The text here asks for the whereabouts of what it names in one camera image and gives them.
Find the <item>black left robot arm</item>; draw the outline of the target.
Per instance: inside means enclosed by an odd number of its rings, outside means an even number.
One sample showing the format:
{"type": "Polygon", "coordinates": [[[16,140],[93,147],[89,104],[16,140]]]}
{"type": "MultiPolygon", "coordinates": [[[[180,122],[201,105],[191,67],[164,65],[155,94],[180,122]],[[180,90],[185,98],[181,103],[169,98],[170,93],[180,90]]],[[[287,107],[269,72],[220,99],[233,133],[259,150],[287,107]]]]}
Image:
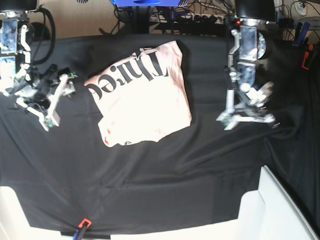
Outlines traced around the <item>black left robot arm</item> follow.
{"type": "Polygon", "coordinates": [[[267,58],[271,50],[267,39],[276,30],[276,21],[272,0],[236,0],[233,15],[226,19],[234,45],[228,51],[225,67],[225,110],[216,119],[226,131],[239,123],[271,125],[276,121],[266,108],[274,83],[258,76],[258,61],[267,58]]]}

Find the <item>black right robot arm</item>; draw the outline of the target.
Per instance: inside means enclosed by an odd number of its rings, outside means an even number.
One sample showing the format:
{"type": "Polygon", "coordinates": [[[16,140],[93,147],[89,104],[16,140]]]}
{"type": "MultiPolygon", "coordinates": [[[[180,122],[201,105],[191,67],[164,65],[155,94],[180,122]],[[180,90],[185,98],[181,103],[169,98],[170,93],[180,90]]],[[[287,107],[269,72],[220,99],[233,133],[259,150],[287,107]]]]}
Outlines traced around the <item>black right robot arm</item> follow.
{"type": "Polygon", "coordinates": [[[61,118],[56,108],[61,97],[70,97],[76,91],[73,79],[77,75],[68,68],[58,70],[56,64],[44,73],[38,71],[37,66],[45,63],[55,48],[56,27],[51,12],[37,0],[2,0],[0,13],[4,16],[0,21],[0,92],[14,96],[15,105],[37,116],[45,131],[58,127],[61,118]],[[49,50],[39,60],[35,59],[39,48],[35,52],[31,49],[37,30],[29,13],[42,13],[43,21],[51,27],[49,50]]]}

